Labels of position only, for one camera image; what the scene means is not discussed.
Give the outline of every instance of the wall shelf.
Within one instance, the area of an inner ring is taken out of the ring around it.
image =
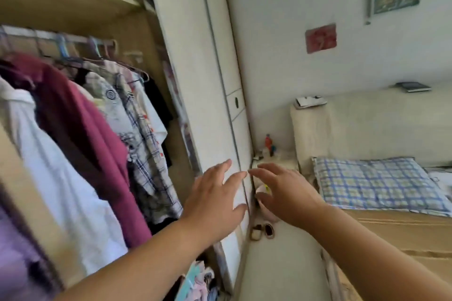
[[[135,0],[0,0],[0,24],[76,33],[141,9]]]

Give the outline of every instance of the floor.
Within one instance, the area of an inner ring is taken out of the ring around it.
[[[274,230],[274,239],[250,242],[238,300],[331,301],[319,244],[283,222]]]

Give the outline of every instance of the hand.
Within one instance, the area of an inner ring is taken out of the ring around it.
[[[299,172],[274,163],[259,164],[249,172],[272,190],[272,195],[256,195],[270,212],[288,224],[311,231],[326,203]]]
[[[223,184],[231,160],[209,168],[195,180],[193,190],[184,204],[181,221],[194,236],[201,239],[202,249],[226,238],[242,222],[247,206],[234,207],[234,197],[246,177],[245,171],[235,173]]]

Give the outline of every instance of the blue plaid pillow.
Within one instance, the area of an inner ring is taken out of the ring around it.
[[[452,202],[413,158],[314,158],[323,199],[345,209],[391,209],[452,217]]]

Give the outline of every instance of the open wardrobe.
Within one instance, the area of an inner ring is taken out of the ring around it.
[[[209,167],[250,168],[227,0],[0,0],[0,122],[0,299],[51,300],[177,220]],[[197,300],[193,274],[237,292],[252,188],[166,300]]]

